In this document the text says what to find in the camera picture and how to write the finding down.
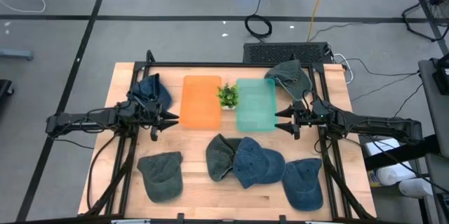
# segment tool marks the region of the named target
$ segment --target teal tray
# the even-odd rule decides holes
[[[273,79],[237,79],[239,105],[237,129],[239,131],[274,131],[277,123],[276,94]]]

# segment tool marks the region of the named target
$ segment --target small potted plant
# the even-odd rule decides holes
[[[225,84],[223,88],[218,87],[218,97],[222,109],[234,110],[239,104],[239,88],[237,85],[229,87],[229,84]]]

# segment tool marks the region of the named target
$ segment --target denim cap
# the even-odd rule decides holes
[[[144,103],[148,100],[156,99],[157,102],[162,104],[164,110],[168,110],[173,101],[167,88],[160,82],[159,74],[145,77],[140,80],[139,84],[135,84],[133,95],[139,99],[139,102],[142,101]]]
[[[142,173],[145,190],[154,203],[173,199],[182,192],[181,152],[167,152],[142,157],[138,170]]]
[[[286,174],[282,179],[290,205],[300,211],[315,211],[323,206],[318,172],[321,159],[296,160],[286,164]]]
[[[293,100],[300,101],[305,90],[311,90],[311,81],[301,68],[299,60],[290,60],[271,68],[266,79],[273,79],[277,86],[284,88]]]
[[[232,164],[241,138],[226,139],[217,134],[206,148],[209,176],[215,182],[222,180],[232,170]]]
[[[233,172],[243,188],[246,189],[256,183],[279,182],[285,169],[286,161],[281,153],[264,149],[249,137],[241,141],[234,160]]]

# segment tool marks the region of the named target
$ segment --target orange plastic container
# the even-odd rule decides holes
[[[219,76],[185,76],[180,124],[186,129],[219,129],[222,110],[218,99]]]

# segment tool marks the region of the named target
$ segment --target white bottle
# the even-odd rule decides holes
[[[394,169],[384,167],[368,172],[368,180],[371,187],[394,185],[398,182],[398,176]]]
[[[407,197],[421,199],[432,196],[432,187],[422,178],[413,178],[399,183],[399,190]]]

